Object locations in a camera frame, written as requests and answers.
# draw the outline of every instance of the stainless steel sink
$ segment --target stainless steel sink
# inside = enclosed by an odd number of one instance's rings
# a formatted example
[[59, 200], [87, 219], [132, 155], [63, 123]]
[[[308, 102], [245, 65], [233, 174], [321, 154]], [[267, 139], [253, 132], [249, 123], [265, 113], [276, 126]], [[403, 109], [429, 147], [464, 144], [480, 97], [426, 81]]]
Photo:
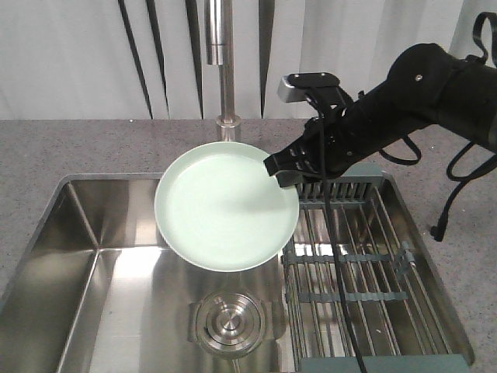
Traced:
[[[61, 182], [0, 315], [6, 372], [296, 371], [350, 356], [318, 184], [300, 188], [286, 249], [236, 274], [179, 258], [155, 225], [158, 174]], [[471, 346], [386, 176], [333, 184], [354, 327], [365, 355]]]

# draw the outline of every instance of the plate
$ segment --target plate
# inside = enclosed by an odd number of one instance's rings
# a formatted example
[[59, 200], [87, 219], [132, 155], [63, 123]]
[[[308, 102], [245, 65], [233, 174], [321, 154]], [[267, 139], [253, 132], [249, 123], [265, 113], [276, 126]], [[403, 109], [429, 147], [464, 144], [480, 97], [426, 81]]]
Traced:
[[274, 257], [298, 220], [295, 186], [268, 176], [269, 154], [238, 142], [201, 145], [177, 158], [155, 192], [164, 240], [207, 270], [247, 270]]

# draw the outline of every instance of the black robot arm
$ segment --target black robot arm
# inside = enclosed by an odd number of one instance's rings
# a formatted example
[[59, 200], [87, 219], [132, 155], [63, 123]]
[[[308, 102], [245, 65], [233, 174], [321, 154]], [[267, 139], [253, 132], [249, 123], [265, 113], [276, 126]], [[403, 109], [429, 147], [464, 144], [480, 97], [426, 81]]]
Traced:
[[497, 69], [474, 56], [458, 60], [436, 44], [403, 52], [386, 80], [355, 102], [325, 73], [292, 74], [280, 88], [287, 102], [306, 99], [319, 113], [301, 137], [266, 159], [268, 173], [282, 187], [320, 178], [320, 120], [331, 179], [430, 124], [497, 152]]

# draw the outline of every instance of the countertop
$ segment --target countertop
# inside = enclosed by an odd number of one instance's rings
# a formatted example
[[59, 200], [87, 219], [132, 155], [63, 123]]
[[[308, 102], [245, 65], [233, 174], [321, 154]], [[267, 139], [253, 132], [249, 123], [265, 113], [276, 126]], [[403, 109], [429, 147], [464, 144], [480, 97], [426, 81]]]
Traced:
[[[268, 152], [302, 132], [302, 120], [245, 120], [242, 140]], [[163, 172], [183, 152], [215, 140], [213, 120], [0, 121], [0, 294], [26, 251], [59, 181], [73, 173]], [[497, 369], [497, 171], [471, 182], [454, 202], [446, 238], [436, 223], [456, 183], [445, 176], [464, 139], [431, 126], [412, 139], [423, 153], [417, 166], [368, 158], [390, 173], [410, 210], [474, 348], [472, 372]], [[402, 144], [389, 150], [409, 156]], [[479, 166], [489, 152], [470, 152], [457, 173]]]

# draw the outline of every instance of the sink drain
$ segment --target sink drain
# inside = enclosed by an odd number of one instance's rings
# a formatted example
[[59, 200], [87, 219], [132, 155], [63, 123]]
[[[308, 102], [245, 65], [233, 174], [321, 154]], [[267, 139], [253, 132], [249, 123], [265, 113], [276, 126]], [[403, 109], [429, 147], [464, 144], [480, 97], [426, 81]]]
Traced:
[[238, 358], [254, 350], [265, 332], [262, 306], [239, 293], [216, 293], [200, 305], [196, 336], [204, 348], [226, 358]]

